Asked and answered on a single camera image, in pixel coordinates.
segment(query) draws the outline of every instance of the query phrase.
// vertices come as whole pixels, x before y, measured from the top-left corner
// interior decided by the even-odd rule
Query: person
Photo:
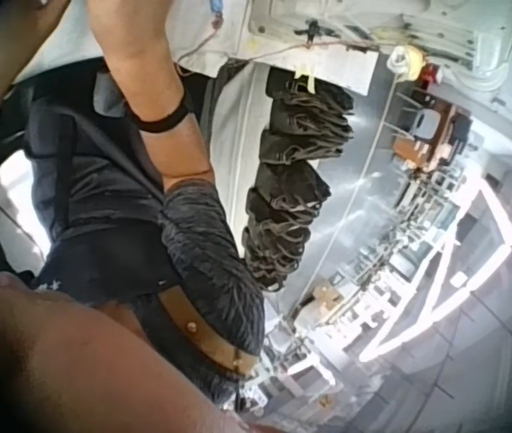
[[[69,0],[46,3],[0,7],[0,106]],[[25,152],[52,248],[15,276],[0,245],[0,389],[40,429],[246,431],[214,404],[258,362],[263,297],[170,57],[170,4],[87,1],[125,115],[76,104],[93,96],[75,82],[32,90]]]

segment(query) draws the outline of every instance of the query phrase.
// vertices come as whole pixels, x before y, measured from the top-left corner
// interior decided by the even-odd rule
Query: brown leather belt
[[[244,375],[258,363],[258,356],[243,352],[219,336],[197,312],[180,286],[170,287],[158,296],[180,331],[212,361]]]

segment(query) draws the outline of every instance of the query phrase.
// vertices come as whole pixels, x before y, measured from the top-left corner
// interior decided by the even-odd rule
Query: black wristband
[[[132,119],[136,123],[136,126],[138,126],[138,129],[140,129],[140,131],[152,134],[160,134],[165,133],[166,131],[169,131],[171,129],[174,129],[184,120],[184,118],[189,113],[190,110],[187,107],[187,95],[185,91],[184,96],[182,97],[182,100],[178,104],[176,110],[174,110],[173,113],[167,115],[163,119],[154,120],[152,122],[144,122],[133,111]]]

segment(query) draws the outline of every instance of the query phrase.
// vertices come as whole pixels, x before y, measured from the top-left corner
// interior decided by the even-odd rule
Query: skin
[[[0,9],[0,105],[10,84],[56,28],[69,1],[11,0]],[[164,23],[168,0],[88,0],[90,24],[114,79],[142,120],[174,111],[183,87]],[[214,181],[197,122],[142,133],[169,189]],[[55,432],[245,432],[148,344],[117,302],[100,311],[58,292],[31,291],[0,273],[0,382],[40,430]]]

